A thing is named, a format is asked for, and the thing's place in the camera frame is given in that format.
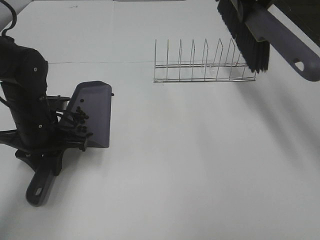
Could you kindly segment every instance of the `wire dish rack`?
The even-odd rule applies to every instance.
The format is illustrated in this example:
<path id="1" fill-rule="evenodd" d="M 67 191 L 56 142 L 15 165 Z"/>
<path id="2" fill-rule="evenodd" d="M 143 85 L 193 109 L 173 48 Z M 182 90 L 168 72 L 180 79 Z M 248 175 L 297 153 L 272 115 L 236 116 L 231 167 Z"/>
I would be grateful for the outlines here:
<path id="1" fill-rule="evenodd" d="M 228 43 L 227 51 L 224 51 L 224 44 L 219 38 L 212 55 L 208 41 L 205 39 L 204 47 L 200 52 L 202 54 L 201 60 L 195 60 L 196 44 L 194 39 L 191 43 L 191 53 L 189 50 L 190 55 L 187 55 L 187 59 L 183 58 L 182 46 L 183 43 L 180 39 L 180 43 L 177 45 L 178 51 L 175 49 L 176 54 L 174 54 L 178 56 L 177 61 L 170 61 L 170 44 L 167 40 L 166 55 L 162 55 L 166 59 L 158 61 L 157 40 L 155 40 L 154 83 L 253 82 L 256 80 L 257 72 L 250 71 L 232 38 Z"/>

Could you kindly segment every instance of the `hand brush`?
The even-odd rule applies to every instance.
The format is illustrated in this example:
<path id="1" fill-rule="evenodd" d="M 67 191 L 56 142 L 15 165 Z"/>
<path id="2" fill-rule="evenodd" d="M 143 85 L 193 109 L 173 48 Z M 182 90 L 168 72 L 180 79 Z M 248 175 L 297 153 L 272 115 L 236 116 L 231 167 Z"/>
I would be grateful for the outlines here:
<path id="1" fill-rule="evenodd" d="M 319 81 L 319 56 L 267 10 L 273 2 L 219 0 L 218 11 L 252 72 L 268 70 L 271 44 L 303 78 Z"/>

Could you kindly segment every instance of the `white tabletop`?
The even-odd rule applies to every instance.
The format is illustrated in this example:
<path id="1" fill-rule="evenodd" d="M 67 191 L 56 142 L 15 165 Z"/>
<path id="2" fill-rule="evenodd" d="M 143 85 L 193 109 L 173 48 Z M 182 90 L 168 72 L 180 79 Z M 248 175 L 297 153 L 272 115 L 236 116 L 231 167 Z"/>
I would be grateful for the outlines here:
<path id="1" fill-rule="evenodd" d="M 68 150 L 44 206 L 27 203 L 34 173 L 1 146 L 1 240 L 319 239 L 318 83 L 273 48 L 270 70 L 256 82 L 153 83 L 155 38 L 228 37 L 216 5 L 37 1 L 21 12 L 11 35 L 52 63 L 48 95 L 70 96 L 78 83 L 100 80 L 115 96 L 110 148 Z M 165 16 L 176 19 L 168 28 Z M 0 112 L 1 130 L 13 128 L 9 111 Z"/>

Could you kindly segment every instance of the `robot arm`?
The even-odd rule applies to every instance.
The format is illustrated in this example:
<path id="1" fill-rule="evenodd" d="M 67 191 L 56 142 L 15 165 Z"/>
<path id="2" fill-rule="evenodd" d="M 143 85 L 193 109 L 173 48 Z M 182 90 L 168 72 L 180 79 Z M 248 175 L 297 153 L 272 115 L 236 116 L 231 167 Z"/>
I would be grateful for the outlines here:
<path id="1" fill-rule="evenodd" d="M 46 96 L 48 62 L 6 37 L 0 37 L 0 56 L 1 87 L 22 143 L 29 148 L 46 145 L 56 121 Z"/>

